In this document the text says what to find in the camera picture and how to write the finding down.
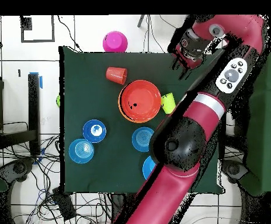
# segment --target blue tape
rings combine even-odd
[[[39,75],[39,72],[30,72],[32,75]],[[39,87],[42,89],[43,88],[43,81],[42,81],[42,76],[39,76]]]
[[[40,86],[41,89],[43,88],[42,76],[39,77],[39,86]]]
[[[43,148],[43,149],[41,150],[41,154],[44,155],[44,153],[45,153],[45,148]],[[42,157],[42,156],[39,156],[39,157],[38,157],[38,161],[41,162],[42,160],[43,160],[43,157]]]

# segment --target red robot arm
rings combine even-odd
[[[202,15],[190,23],[172,50],[194,69],[215,37],[227,39],[225,53],[155,130],[150,154],[157,163],[126,215],[114,224],[168,224],[199,172],[200,159],[265,47],[265,21],[257,15]]]

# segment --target red cup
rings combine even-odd
[[[106,71],[106,79],[123,85],[126,81],[127,69],[108,67]]]

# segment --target blue plate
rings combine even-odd
[[[150,129],[148,127],[140,127],[139,129],[134,131],[133,136],[131,137],[131,141],[135,149],[140,152],[148,152],[149,142],[153,133],[153,129]]]
[[[147,179],[149,177],[149,175],[153,171],[154,167],[155,167],[155,163],[152,160],[151,156],[149,156],[143,164],[143,175],[144,175],[145,179]]]
[[[84,138],[92,143],[101,142],[106,135],[105,125],[99,120],[90,120],[82,129]]]
[[[93,155],[94,147],[85,139],[76,139],[69,146],[69,156],[78,164],[87,163],[93,158]]]

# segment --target yellow-green cup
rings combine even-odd
[[[58,105],[58,107],[60,107],[60,95],[58,95],[58,97],[57,97],[57,105]]]
[[[170,114],[176,107],[173,93],[168,93],[161,97],[161,107],[166,114]]]

